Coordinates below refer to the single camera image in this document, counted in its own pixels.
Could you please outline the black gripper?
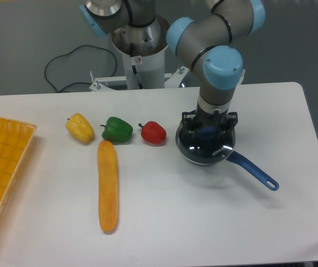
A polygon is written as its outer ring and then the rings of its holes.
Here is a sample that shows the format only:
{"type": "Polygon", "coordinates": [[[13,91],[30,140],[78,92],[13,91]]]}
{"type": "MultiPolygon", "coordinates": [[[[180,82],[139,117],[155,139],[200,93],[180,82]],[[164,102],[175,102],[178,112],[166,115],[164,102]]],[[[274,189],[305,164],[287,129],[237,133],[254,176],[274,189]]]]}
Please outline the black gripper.
{"type": "Polygon", "coordinates": [[[182,129],[181,136],[195,138],[195,130],[197,128],[196,121],[203,126],[215,126],[220,128],[221,136],[234,136],[235,126],[238,123],[238,113],[219,110],[213,113],[205,112],[200,105],[197,105],[196,111],[182,113],[182,129]]]}

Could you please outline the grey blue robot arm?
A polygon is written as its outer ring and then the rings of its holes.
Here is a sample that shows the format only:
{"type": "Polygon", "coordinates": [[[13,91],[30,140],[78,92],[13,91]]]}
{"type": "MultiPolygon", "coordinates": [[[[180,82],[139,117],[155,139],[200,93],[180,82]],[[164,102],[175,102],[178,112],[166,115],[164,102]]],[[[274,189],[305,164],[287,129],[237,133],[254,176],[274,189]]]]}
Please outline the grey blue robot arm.
{"type": "Polygon", "coordinates": [[[242,57],[230,44],[260,28],[261,1],[208,1],[210,16],[168,23],[154,1],[86,1],[80,11],[93,33],[110,35],[122,54],[128,89],[164,86],[164,52],[179,57],[200,80],[194,113],[199,126],[222,129],[234,90],[242,78],[242,57]]]}

